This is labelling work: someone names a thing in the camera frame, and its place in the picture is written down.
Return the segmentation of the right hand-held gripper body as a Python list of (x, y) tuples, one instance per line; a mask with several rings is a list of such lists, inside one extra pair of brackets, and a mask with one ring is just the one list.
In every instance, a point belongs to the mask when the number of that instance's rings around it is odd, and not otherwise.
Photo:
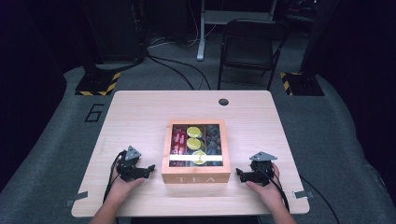
[(276, 156), (260, 151), (251, 156), (250, 160), (251, 181), (261, 183), (263, 186), (268, 185), (275, 175), (272, 161), (276, 160)]

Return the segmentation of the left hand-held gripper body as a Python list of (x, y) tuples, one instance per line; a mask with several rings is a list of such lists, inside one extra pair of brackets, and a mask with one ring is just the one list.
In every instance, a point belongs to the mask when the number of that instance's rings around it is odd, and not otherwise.
[(147, 174), (147, 168), (138, 168), (136, 166), (140, 156), (141, 153), (132, 146), (128, 146), (126, 150), (121, 152), (121, 158), (117, 165), (117, 172), (121, 179), (129, 182), (138, 179), (141, 175)]

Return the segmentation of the green-lidded coffee capsule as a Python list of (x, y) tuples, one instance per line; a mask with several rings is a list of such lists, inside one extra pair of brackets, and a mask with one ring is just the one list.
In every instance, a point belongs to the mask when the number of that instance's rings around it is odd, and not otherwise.
[(198, 138), (189, 138), (187, 140), (187, 147), (191, 150), (202, 149), (204, 146), (203, 142)]
[(206, 154), (202, 150), (197, 150), (192, 153), (193, 160), (192, 162), (196, 165), (203, 165), (205, 163)]
[(196, 126), (190, 126), (190, 127), (187, 129), (187, 135), (188, 135), (190, 138), (200, 138), (200, 137), (202, 136), (202, 132), (201, 132), (201, 130), (200, 130), (198, 127), (196, 127)]

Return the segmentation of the wooden tea box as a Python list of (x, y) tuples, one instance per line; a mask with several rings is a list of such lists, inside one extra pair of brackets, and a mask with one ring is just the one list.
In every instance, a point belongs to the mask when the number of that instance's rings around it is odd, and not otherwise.
[[(207, 125), (218, 125), (220, 133), (221, 154), (209, 155), (206, 153), (205, 129)], [(204, 146), (202, 150), (205, 156), (203, 165), (196, 165), (192, 162), (191, 150), (186, 146), (186, 154), (172, 154), (172, 135), (175, 128), (180, 131), (190, 126), (198, 127), (202, 136), (200, 139)], [(201, 184), (201, 183), (227, 183), (231, 174), (230, 156), (228, 150), (228, 140), (225, 128), (225, 121), (221, 119), (198, 119), (198, 120), (170, 120), (166, 127), (165, 143), (163, 150), (162, 177), (165, 184)]]

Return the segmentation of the person's right hand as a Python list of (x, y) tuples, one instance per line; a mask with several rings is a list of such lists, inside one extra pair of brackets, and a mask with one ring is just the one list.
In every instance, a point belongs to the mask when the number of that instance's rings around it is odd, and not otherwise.
[(279, 191), (280, 182), (279, 182), (279, 171), (275, 164), (273, 164), (274, 169), (274, 177), (273, 183), (270, 183), (266, 186), (260, 186), (254, 182), (248, 181), (246, 185), (259, 194), (262, 202), (267, 207), (268, 210), (278, 210), (284, 209), (285, 204), (283, 202), (283, 198)]

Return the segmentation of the person's left hand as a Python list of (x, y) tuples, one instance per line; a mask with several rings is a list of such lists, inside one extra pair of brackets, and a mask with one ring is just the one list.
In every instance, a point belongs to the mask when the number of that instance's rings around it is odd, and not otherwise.
[(126, 182), (120, 178), (117, 170), (113, 171), (113, 176), (110, 181), (110, 190), (106, 196), (106, 203), (113, 205), (123, 204), (139, 185), (145, 181), (145, 178), (138, 178)]

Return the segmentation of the red coffee sachet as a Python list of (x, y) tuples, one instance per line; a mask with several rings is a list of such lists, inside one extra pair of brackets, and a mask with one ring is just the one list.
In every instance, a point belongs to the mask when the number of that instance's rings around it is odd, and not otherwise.
[(187, 134), (184, 129), (181, 130), (180, 135), (179, 135), (179, 149), (178, 153), (180, 155), (185, 155), (186, 154), (186, 140), (187, 140)]
[(180, 129), (175, 128), (173, 130), (173, 135), (172, 135), (172, 149), (171, 149), (172, 154), (179, 153), (179, 138), (180, 138)]

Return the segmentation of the grey tape piece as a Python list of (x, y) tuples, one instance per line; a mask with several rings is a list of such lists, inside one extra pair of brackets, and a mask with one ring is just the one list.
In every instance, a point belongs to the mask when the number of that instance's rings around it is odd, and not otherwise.
[(296, 199), (302, 199), (302, 198), (311, 199), (311, 198), (314, 198), (313, 192), (312, 191), (306, 191), (306, 190), (294, 191), (292, 193), (292, 195)]
[(75, 201), (78, 201), (78, 200), (81, 200), (81, 199), (84, 199), (84, 198), (87, 198), (87, 197), (88, 197), (88, 192), (87, 191), (80, 192), (80, 193), (76, 194), (73, 198), (68, 199), (66, 201), (66, 203), (65, 203), (65, 206), (66, 207), (71, 207), (74, 204)]

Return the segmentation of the black stand with striped base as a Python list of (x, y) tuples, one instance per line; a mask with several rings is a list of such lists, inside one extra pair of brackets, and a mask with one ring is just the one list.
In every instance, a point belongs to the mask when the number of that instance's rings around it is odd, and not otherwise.
[(92, 26), (83, 0), (77, 0), (81, 10), (80, 21), (74, 28), (75, 52), (84, 69), (84, 76), (76, 87), (78, 94), (109, 95), (115, 88), (120, 73), (117, 70), (102, 69), (96, 65), (98, 54)]
[(320, 0), (318, 14), (313, 25), (303, 61), (296, 74), (285, 73), (282, 79), (289, 84), (289, 95), (323, 96), (316, 75), (325, 62), (325, 55), (330, 50), (336, 30), (337, 8), (340, 0)]

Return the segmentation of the black folding chair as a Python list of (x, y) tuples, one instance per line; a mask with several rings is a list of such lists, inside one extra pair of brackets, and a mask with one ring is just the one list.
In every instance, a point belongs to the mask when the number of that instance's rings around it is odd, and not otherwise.
[(236, 19), (229, 21), (223, 30), (218, 86), (221, 88), (225, 67), (271, 72), (266, 89), (273, 82), (280, 52), (289, 35), (288, 26), (280, 21)]

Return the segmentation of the white desk frame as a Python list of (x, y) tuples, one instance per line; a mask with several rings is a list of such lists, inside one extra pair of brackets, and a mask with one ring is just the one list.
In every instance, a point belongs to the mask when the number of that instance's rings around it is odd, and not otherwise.
[(224, 25), (236, 19), (272, 20), (276, 10), (277, 0), (271, 0), (271, 7), (268, 12), (247, 12), (247, 11), (227, 11), (209, 10), (205, 8), (205, 0), (201, 0), (200, 8), (200, 37), (196, 59), (201, 62), (205, 56), (205, 26), (207, 24)]

